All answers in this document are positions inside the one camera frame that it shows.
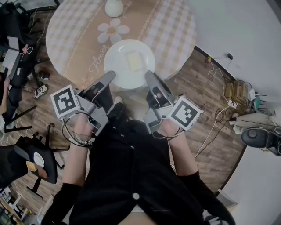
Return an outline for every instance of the black shirt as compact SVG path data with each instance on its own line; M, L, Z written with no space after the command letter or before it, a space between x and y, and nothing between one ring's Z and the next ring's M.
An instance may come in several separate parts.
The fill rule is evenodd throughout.
M90 171L84 186L80 190L64 184L43 225L61 221L72 204L71 225L116 225L136 204L156 224L201 225L203 209L235 224L198 172L176 176L166 140L138 134L132 127L106 126L90 151Z

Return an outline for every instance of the person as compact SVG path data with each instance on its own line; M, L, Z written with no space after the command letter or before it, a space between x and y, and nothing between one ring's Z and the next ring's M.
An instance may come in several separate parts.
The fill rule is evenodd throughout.
M19 102L26 99L39 99L48 91L47 85L42 85L36 90L29 92L21 86L15 86L9 77L4 79L4 73L0 73L0 121L9 121L13 118Z
M224 221L221 224L235 225L200 179L184 132L169 140L149 135L143 122L128 119L121 98L115 99L108 118L90 147L87 177L88 148L71 144L62 188L41 225L62 224L72 207L71 225L202 225L207 224L204 210ZM168 119L161 126L169 137L179 130ZM92 131L87 115L79 114L74 133L89 138ZM170 166L169 146L176 173Z

